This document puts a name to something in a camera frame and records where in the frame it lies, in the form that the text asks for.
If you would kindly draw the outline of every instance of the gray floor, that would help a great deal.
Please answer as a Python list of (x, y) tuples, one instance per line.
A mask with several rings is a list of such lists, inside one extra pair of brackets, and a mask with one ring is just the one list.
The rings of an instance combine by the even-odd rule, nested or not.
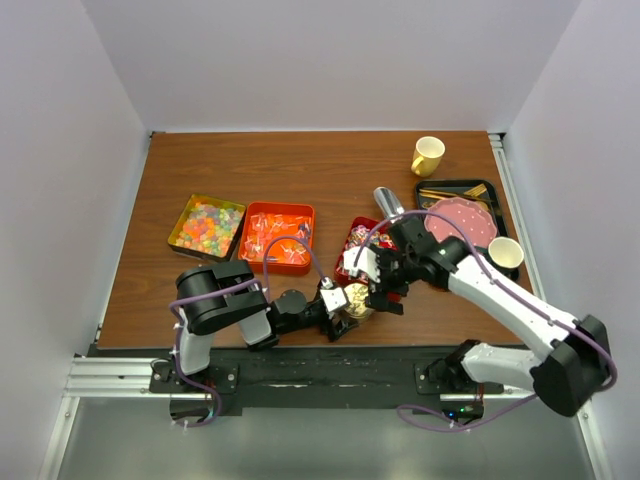
[(170, 426), (167, 400), (84, 399), (59, 478), (594, 477), (575, 419), (540, 402), (470, 434), (422, 431), (394, 411), (302, 409), (248, 409), (185, 434)]

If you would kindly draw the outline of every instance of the white wall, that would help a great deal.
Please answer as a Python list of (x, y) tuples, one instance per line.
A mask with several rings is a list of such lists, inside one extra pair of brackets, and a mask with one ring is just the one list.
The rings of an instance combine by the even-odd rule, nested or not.
[(595, 397), (617, 478), (637, 478), (640, 3), (583, 0), (506, 136), (549, 299), (609, 330), (620, 382)]
[(145, 131), (76, 0), (0, 15), (0, 478), (35, 478), (109, 292)]
[(515, 118), (579, 0), (83, 0), (149, 129)]

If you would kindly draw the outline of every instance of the cup handle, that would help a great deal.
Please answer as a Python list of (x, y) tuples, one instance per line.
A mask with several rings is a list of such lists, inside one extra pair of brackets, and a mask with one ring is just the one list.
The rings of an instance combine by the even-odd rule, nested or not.
[(416, 172), (416, 170), (418, 170), (418, 167), (420, 166), (420, 164), (422, 163), (422, 160), (424, 160), (424, 157), (422, 155), (419, 155), (418, 157), (416, 157), (416, 159), (413, 161), (413, 163), (411, 164), (411, 171), (412, 172)]

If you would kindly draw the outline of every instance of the wooden table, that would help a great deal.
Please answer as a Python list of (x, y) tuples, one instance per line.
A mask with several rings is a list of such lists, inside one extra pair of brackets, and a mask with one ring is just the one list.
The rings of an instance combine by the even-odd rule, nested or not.
[[(389, 187), (405, 206), (415, 206), (418, 177), (409, 166), (416, 140), (426, 134), (441, 138), (447, 148), (431, 178), (487, 179), (507, 205), (484, 132), (155, 134), (98, 346), (172, 345), (174, 319), (167, 304), (176, 296), (174, 281), (201, 262), (174, 253), (167, 237), (192, 193), (242, 204), (262, 200), (313, 205), (314, 250), (325, 272), (332, 272), (353, 219), (382, 218), (374, 188)], [(511, 215), (504, 210), (513, 236)], [(528, 274), (522, 273), (520, 283), (530, 289)], [(314, 271), (304, 277), (273, 275), (272, 296), (297, 288), (311, 297), (317, 282)], [(403, 304), (404, 316), (377, 313), (339, 344), (457, 344), (467, 338), (520, 343), (475, 305), (425, 284), (412, 285)], [(325, 343), (316, 329), (285, 335), (280, 342)], [(231, 326), (217, 334), (214, 345), (244, 343), (238, 328)]]

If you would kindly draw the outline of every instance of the pink plate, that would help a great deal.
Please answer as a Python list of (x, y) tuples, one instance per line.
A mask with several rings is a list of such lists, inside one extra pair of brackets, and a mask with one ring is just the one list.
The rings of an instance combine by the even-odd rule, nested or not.
[[(476, 202), (459, 197), (447, 198), (437, 202), (429, 211), (450, 218), (464, 230), (464, 233), (469, 236), (476, 247), (487, 248), (491, 240), (498, 235), (498, 228), (493, 222), (493, 217)], [(437, 217), (428, 215), (424, 220), (424, 226), (439, 242), (451, 235), (462, 238), (462, 235), (451, 225)]]

